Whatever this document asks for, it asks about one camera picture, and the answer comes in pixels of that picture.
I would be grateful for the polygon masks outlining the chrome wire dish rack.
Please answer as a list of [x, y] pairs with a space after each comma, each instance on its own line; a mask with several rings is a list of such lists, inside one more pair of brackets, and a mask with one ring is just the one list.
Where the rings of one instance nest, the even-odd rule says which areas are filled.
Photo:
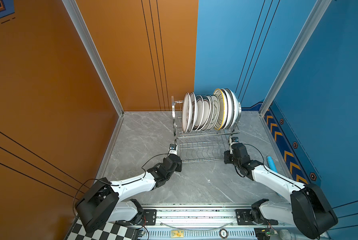
[[184, 133], [182, 130], [183, 101], [172, 97], [173, 133], [178, 156], [184, 163], [219, 161], [229, 148], [229, 139], [240, 133], [237, 123], [227, 130], [206, 130]]

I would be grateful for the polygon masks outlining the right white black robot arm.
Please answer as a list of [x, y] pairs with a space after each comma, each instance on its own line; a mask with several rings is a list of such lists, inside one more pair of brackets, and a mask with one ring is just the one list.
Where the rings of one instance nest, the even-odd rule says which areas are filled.
[[225, 164], [232, 164], [240, 177], [260, 183], [281, 197], [286, 203], [273, 203], [261, 199], [251, 205], [246, 218], [257, 225], [270, 220], [294, 225], [309, 239], [320, 235], [335, 226], [339, 221], [322, 189], [315, 184], [304, 184], [274, 172], [263, 163], [252, 160], [246, 144], [237, 137], [229, 141], [229, 149], [224, 153]]

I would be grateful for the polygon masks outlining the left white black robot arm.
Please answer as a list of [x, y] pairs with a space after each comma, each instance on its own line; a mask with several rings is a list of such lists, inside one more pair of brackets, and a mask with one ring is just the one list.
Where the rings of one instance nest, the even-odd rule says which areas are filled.
[[96, 180], [75, 204], [75, 209], [87, 233], [93, 233], [106, 223], [126, 222], [141, 225], [144, 209], [133, 196], [163, 186], [174, 172], [182, 171], [182, 160], [169, 154], [161, 163], [145, 173], [122, 181]]

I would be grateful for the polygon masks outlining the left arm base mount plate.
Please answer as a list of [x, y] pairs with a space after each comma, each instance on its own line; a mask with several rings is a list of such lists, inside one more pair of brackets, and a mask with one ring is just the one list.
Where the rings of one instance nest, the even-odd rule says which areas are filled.
[[130, 221], [116, 221], [115, 223], [121, 226], [154, 226], [157, 220], [157, 210], [147, 209], [143, 213], [138, 213]]

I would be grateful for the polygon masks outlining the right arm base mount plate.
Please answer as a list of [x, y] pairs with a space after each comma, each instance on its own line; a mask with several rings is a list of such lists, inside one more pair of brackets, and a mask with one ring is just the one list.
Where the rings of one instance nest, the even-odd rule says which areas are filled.
[[272, 226], [277, 226], [279, 224], [276, 220], [267, 220], [261, 218], [259, 220], [255, 220], [253, 215], [251, 214], [251, 210], [249, 209], [236, 209], [236, 218], [239, 226], [248, 226], [248, 225], [267, 225], [271, 224]]

